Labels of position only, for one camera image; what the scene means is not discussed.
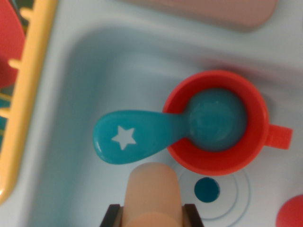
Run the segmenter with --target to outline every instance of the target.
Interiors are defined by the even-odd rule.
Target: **white star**
[[[120,143],[121,150],[124,150],[128,144],[137,144],[133,139],[134,128],[125,130],[121,126],[118,126],[118,135],[112,138],[113,141]]]

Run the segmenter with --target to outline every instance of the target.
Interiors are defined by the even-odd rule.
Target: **yellow rack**
[[[30,23],[22,59],[9,61],[19,70],[10,108],[0,110],[0,116],[8,119],[0,152],[0,204],[17,181],[56,5],[57,0],[36,0],[33,9],[20,10]]]

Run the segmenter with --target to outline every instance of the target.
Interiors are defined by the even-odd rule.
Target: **red toy plate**
[[[9,59],[21,59],[25,35],[22,25],[8,0],[0,0],[0,88],[13,85],[17,70]]]

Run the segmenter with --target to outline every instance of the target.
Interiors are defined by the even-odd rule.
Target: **red toy cup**
[[[186,138],[179,140],[168,151],[182,166],[203,175],[226,175],[248,165],[264,145],[289,148],[292,129],[269,124],[262,95],[249,81],[233,72],[211,70],[187,78],[171,92],[163,112],[183,112],[192,96],[209,88],[225,88],[238,95],[248,114],[246,131],[236,145],[222,152],[199,149]]]

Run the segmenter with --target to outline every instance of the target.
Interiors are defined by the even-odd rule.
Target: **white plastic surface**
[[[123,205],[133,168],[158,161],[176,169],[182,200],[196,203],[205,227],[274,227],[282,204],[303,193],[302,12],[303,1],[280,0],[262,28],[240,33],[116,1],[60,0],[19,180],[0,206],[0,226],[97,227],[109,204]],[[181,80],[208,69],[253,82],[271,123],[294,129],[290,150],[264,148],[244,170],[218,178],[225,199],[209,206],[194,198],[200,176],[166,150],[123,166],[97,157],[92,130],[100,116],[161,111]]]

